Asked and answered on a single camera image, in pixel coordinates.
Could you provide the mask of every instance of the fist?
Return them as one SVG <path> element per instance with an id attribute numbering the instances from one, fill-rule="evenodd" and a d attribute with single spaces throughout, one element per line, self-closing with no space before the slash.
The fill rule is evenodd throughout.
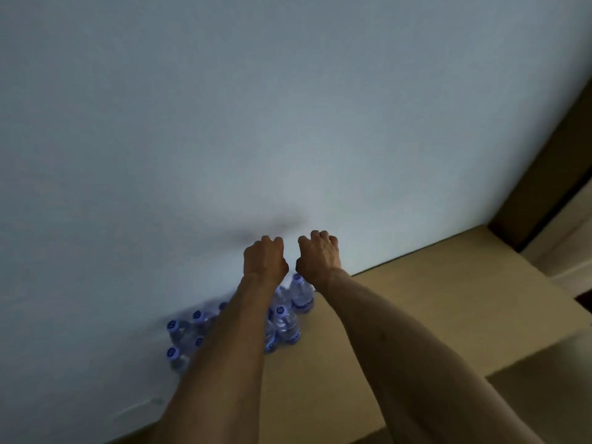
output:
<path id="1" fill-rule="evenodd" d="M 296 271 L 317 290 L 323 290 L 329 273 L 341 269 L 339 259 L 339 241 L 326 230 L 310 232 L 310 239 L 302 236 L 298 239 L 300 259 L 296 261 Z"/>
<path id="2" fill-rule="evenodd" d="M 255 274 L 262 280 L 273 283 L 276 287 L 288 273 L 288 264 L 284 260 L 284 240 L 277 237 L 271 241 L 267 235 L 245 249 L 244 275 Z"/>

